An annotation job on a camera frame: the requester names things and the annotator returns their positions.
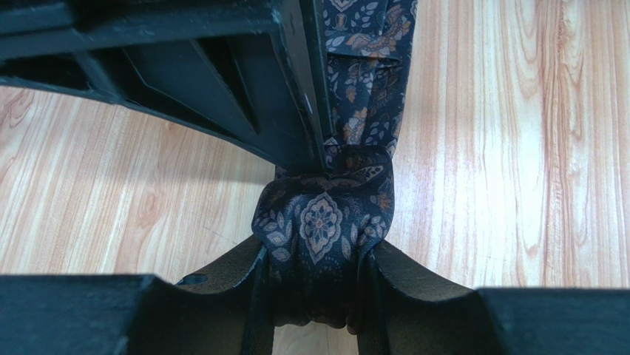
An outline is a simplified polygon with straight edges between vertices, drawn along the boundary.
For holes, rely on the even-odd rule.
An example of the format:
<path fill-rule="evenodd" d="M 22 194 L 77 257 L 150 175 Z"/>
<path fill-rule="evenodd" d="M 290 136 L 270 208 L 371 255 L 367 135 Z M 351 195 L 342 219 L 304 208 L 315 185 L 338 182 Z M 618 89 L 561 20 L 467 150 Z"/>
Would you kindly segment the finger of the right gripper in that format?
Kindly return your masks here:
<path fill-rule="evenodd" d="M 320 1 L 3 1 L 1 84 L 213 135 L 289 172 L 332 131 Z"/>

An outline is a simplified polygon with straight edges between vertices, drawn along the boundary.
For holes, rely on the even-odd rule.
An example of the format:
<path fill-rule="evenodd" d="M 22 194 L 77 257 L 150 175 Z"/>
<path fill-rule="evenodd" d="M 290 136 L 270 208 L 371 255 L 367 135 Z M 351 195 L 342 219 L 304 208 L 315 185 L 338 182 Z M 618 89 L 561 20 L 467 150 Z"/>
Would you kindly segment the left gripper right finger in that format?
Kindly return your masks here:
<path fill-rule="evenodd" d="M 389 242 L 363 262 L 361 354 L 627 354 L 629 291 L 454 283 Z"/>

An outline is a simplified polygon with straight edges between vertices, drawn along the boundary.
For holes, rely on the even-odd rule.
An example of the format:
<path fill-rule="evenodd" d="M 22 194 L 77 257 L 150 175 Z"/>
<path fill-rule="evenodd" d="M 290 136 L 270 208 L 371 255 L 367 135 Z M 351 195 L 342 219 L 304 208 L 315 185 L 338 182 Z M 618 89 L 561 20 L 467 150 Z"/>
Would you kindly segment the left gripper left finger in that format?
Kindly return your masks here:
<path fill-rule="evenodd" d="M 4 275 L 3 354 L 269 354 L 268 260 L 246 239 L 171 284 L 152 274 Z"/>

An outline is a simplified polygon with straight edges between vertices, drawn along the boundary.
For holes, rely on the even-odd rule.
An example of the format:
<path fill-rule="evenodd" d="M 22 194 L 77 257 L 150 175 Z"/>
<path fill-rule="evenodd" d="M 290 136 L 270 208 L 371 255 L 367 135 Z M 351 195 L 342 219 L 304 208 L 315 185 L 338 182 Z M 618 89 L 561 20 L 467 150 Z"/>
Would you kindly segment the dark blue paisley tie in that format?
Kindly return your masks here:
<path fill-rule="evenodd" d="M 355 328 L 363 260 L 395 210 L 393 156 L 406 101 L 415 1 L 325 1 L 333 130 L 325 170 L 279 168 L 251 227 L 269 258 L 276 326 Z"/>

